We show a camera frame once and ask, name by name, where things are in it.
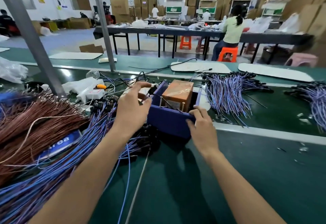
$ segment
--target black hair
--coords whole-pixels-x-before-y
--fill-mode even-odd
[[[232,8],[232,10],[231,10],[231,15],[233,15],[233,16],[237,16],[237,26],[239,26],[239,25],[241,25],[242,24],[242,22],[243,22],[243,18],[242,18],[242,16],[241,16],[241,14],[242,14],[242,7],[241,7],[241,5],[236,5],[236,6],[234,6],[233,8]]]

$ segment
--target hand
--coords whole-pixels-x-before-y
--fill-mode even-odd
[[[118,109],[113,127],[120,134],[129,138],[145,123],[152,99],[147,98],[143,105],[139,105],[138,98],[143,99],[144,94],[138,93],[141,88],[151,87],[148,82],[136,82],[127,94],[123,94],[118,101]]]
[[[202,107],[194,106],[194,110],[191,110],[189,113],[196,118],[195,125],[189,119],[186,121],[190,129],[192,140],[201,155],[205,159],[208,159],[211,154],[216,152],[220,153],[216,130],[207,111]]]

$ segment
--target gray metal post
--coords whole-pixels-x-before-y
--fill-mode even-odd
[[[22,0],[4,1],[20,30],[22,37],[25,39],[36,63],[38,64],[42,73],[47,77],[52,93],[59,97],[66,97],[67,95],[65,94],[59,78],[55,73],[55,69],[51,64],[39,35],[35,31]]]
[[[108,62],[110,64],[110,69],[113,72],[115,71],[115,64],[113,60],[110,36],[108,34],[108,27],[105,19],[105,14],[104,14],[103,2],[102,0],[95,0],[95,1],[97,5],[98,16],[100,17],[106,53],[108,54]]]

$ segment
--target orange plastic stool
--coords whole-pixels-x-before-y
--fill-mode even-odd
[[[188,49],[191,50],[191,36],[182,36],[181,37],[180,49],[183,49],[184,46],[188,47]]]
[[[224,54],[226,53],[232,54],[231,63],[237,62],[238,47],[223,47],[220,55],[218,56],[218,61],[229,62],[228,60],[223,59]]]

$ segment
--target woman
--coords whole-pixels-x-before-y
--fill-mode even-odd
[[[231,17],[226,19],[222,32],[225,37],[214,46],[212,61],[217,61],[223,47],[237,47],[240,41],[242,30],[244,29],[243,18],[241,16],[242,7],[236,5],[231,10]]]

